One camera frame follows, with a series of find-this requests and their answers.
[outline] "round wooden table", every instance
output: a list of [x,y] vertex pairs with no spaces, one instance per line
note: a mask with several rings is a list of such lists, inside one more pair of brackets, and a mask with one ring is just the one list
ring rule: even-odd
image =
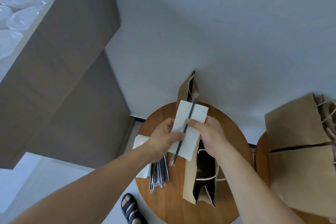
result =
[[[222,125],[226,138],[240,152],[240,154],[253,166],[253,158],[249,145],[238,126],[220,110],[211,105],[200,103],[209,108],[208,115],[216,118]],[[166,118],[176,115],[176,102],[157,109],[145,121],[139,130],[139,135],[150,136],[156,126]],[[168,224],[196,224],[196,223],[231,223],[238,216],[237,206],[233,199],[229,185],[226,181],[218,181],[216,187],[215,203],[213,207],[203,201],[196,205],[183,199],[184,168],[186,160],[178,156],[175,167],[169,167],[170,182],[167,187],[155,188],[149,192],[149,177],[136,178],[139,191],[146,204],[164,222]]]
[[[257,171],[260,178],[271,187],[270,170],[268,168],[268,135],[263,133],[260,137],[257,147],[254,153],[254,168]],[[298,210],[292,209],[305,223],[307,224],[330,224],[327,218],[317,216],[310,213],[300,212]]]

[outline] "person's right hand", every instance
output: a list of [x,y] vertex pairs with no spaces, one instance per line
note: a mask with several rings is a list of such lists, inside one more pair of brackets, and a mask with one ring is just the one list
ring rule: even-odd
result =
[[205,150],[209,155],[216,158],[217,149],[223,143],[227,143],[221,124],[213,117],[207,116],[205,123],[197,120],[187,119],[188,126],[199,130]]

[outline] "open cardboard box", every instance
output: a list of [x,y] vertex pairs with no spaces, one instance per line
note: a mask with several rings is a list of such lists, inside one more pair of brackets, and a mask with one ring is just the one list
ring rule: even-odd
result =
[[120,27],[115,0],[48,2],[0,62],[0,168],[13,168]]

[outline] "tiled floor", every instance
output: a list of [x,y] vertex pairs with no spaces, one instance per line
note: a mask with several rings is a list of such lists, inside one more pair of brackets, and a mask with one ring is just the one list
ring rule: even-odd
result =
[[[129,152],[130,150],[132,150],[133,148],[133,143],[135,140],[136,135],[138,134],[139,129],[141,128],[143,123],[141,122],[136,122],[132,131],[132,134],[129,138],[128,144],[126,146],[125,149],[125,153]],[[138,206],[139,206],[139,211],[143,214],[143,216],[146,218],[148,224],[165,224],[165,222],[163,222],[162,220],[160,220],[154,213],[153,211],[146,205],[144,199],[142,198],[141,194],[139,193],[137,184],[135,182],[135,180],[133,180],[128,187],[126,188],[126,190],[124,191],[124,193],[120,196],[118,202],[115,204],[115,206],[113,207],[112,211],[109,213],[109,215],[107,216],[107,218],[104,220],[103,224],[112,224],[112,223],[120,223],[120,224],[127,224],[127,221],[123,215],[123,213],[121,212],[121,199],[122,196],[125,193],[131,193],[138,202]],[[232,224],[241,224],[241,219],[240,217],[237,218]]]

